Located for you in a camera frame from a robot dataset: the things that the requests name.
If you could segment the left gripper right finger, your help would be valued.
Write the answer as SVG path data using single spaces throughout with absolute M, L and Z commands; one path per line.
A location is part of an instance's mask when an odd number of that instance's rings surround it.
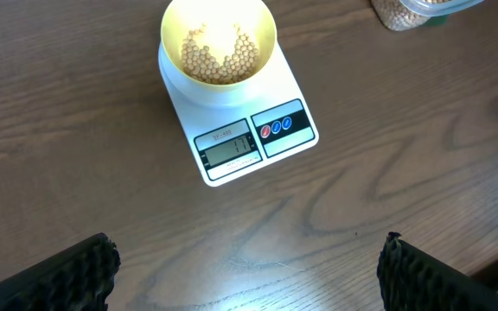
M 386 311 L 498 311 L 498 293 L 389 232 L 376 275 Z

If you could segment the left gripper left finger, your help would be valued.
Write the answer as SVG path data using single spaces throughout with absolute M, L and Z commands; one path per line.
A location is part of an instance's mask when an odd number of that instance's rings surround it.
M 97 233 L 0 282 L 0 311 L 106 311 L 120 256 Z

